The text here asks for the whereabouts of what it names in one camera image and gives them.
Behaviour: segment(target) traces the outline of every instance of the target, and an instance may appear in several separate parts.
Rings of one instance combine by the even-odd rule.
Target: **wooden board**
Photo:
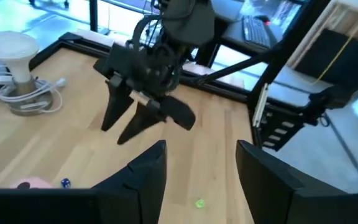
[[[64,105],[56,113],[20,117],[0,102],[0,187],[32,176],[55,187],[65,177],[74,188],[92,187],[166,139],[168,177],[160,223],[253,223],[234,156],[236,140],[252,140],[246,105],[179,86],[173,95],[197,116],[191,131],[168,121],[118,146],[135,104],[108,132],[100,130],[108,90],[92,68],[95,61],[61,49],[33,71],[52,82],[67,79],[61,90]],[[204,209],[195,208],[197,198],[205,199]]]

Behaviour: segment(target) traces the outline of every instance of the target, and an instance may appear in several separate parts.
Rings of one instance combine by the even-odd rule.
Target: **blue dice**
[[[60,183],[62,184],[63,188],[69,189],[71,187],[71,182],[67,178],[64,178]]]

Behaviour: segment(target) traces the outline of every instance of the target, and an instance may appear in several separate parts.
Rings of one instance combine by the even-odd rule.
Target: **black cable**
[[[331,121],[328,119],[326,113],[321,115],[321,117],[318,118],[318,121],[323,127],[328,127],[331,125]]]
[[[152,1],[150,2],[150,8],[151,8],[151,11],[152,11],[151,15],[153,14],[154,3],[155,3],[155,0],[152,0]]]
[[[191,15],[191,13],[193,12],[194,8],[195,8],[195,4],[196,4],[196,0],[190,0],[190,7],[187,10],[186,13],[181,14],[181,15],[177,15],[177,16],[165,16],[165,15],[149,15],[149,16],[145,16],[143,17],[135,26],[134,29],[134,33],[132,36],[132,45],[133,45],[133,49],[135,51],[134,57],[135,57],[135,61],[139,63],[140,69],[142,70],[147,70],[147,65],[146,65],[146,60],[144,58],[142,58],[140,56],[139,50],[140,50],[140,37],[143,33],[143,30],[145,29],[145,27],[147,26],[147,24],[149,24],[151,21],[154,20],[168,20],[168,21],[174,21],[174,20],[179,20],[179,19],[186,19],[187,17],[189,17]],[[166,49],[169,49],[168,51],[171,52],[173,51],[172,49],[170,49],[169,46],[166,46]],[[167,90],[172,89],[172,86],[175,85],[175,83],[177,82],[177,80],[180,79],[180,72],[179,69],[177,68],[177,64],[175,64],[175,72],[173,73],[173,84],[172,85],[168,85],[166,87]]]
[[[153,38],[153,36],[154,36],[154,32],[155,32],[155,30],[156,30],[156,28],[157,28],[158,23],[159,23],[159,20],[157,20],[156,23],[155,23],[155,25],[154,25],[153,32],[152,32],[152,34],[150,35],[149,43],[147,44],[148,47],[150,47],[150,43],[151,43],[151,41],[152,41],[152,38]]]
[[[134,45],[134,43],[132,42],[132,40],[127,40],[127,41],[125,41],[125,47],[126,47],[126,48],[131,48],[133,45]],[[142,47],[147,47],[146,44],[140,44],[140,46],[142,46]]]
[[[163,52],[163,54],[162,54],[163,58],[158,58],[158,56],[159,56],[158,53],[161,50],[163,50],[165,53],[167,53],[167,55],[165,55]],[[179,78],[180,78],[180,76],[179,76],[180,74],[177,72],[178,60],[176,59],[174,51],[167,44],[162,44],[160,46],[157,46],[152,58],[153,58],[154,66],[158,67],[160,71],[161,71],[162,67],[166,67],[167,65],[170,65],[173,63],[175,64],[174,65],[175,72],[172,74],[168,70],[167,74],[160,74],[161,76],[158,79],[158,86],[153,86],[153,90],[159,91],[159,92],[167,92],[167,91],[174,90],[177,86],[176,85],[177,79],[179,80]],[[171,78],[172,75],[174,76],[172,82],[166,83],[166,85],[164,85],[164,86],[160,85],[160,84],[164,83],[164,81],[167,78]]]
[[[144,0],[144,5],[143,5],[143,8],[142,8],[142,14],[144,15],[144,10],[146,8],[146,4],[147,4],[147,0]]]

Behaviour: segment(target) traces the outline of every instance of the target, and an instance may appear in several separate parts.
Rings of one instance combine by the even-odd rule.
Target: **floor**
[[[0,30],[27,32],[39,39],[41,46],[45,47],[66,31],[87,27],[84,24],[89,18],[87,1],[71,0],[69,11],[65,11],[60,5],[51,6],[47,2],[41,2],[40,7],[33,9],[25,0],[0,0]],[[3,19],[1,15],[6,15],[8,19]],[[77,21],[67,19],[72,15]],[[108,6],[99,1],[99,24],[109,27],[114,33],[130,36],[141,17],[139,13]],[[246,55],[221,47],[213,69],[224,68],[246,58]],[[260,63],[232,75],[242,78],[245,88],[250,90],[266,66]],[[269,95],[295,105],[305,105],[308,93],[319,92],[330,86],[325,82],[311,85],[313,82],[312,78],[284,67],[272,84]],[[358,192],[358,119],[350,107],[327,111],[327,114],[333,122],[332,126],[307,126],[281,151],[269,152],[337,188]]]
[[[118,146],[136,104],[109,131],[100,130],[108,95],[104,77],[92,68],[95,61],[61,49],[34,70],[47,80],[67,79],[61,90],[65,104],[57,113],[19,117],[0,103],[0,187],[32,176],[54,187],[60,187],[63,178],[69,178],[73,188],[92,187],[166,139],[160,224],[253,223],[235,159],[236,140],[252,140],[246,105],[179,86],[172,94],[201,118],[191,131],[168,120]],[[195,207],[199,198],[206,202],[204,209]]]

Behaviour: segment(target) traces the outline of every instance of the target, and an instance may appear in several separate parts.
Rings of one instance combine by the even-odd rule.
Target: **white lamp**
[[[0,72],[0,84],[4,85],[0,89],[0,100],[7,103],[14,114],[30,116],[51,112],[51,91],[56,91],[61,99],[57,110],[62,106],[62,97],[56,90],[58,83],[35,80],[30,73],[29,62],[38,51],[38,43],[31,36],[0,32],[0,62],[9,69],[9,72]]]

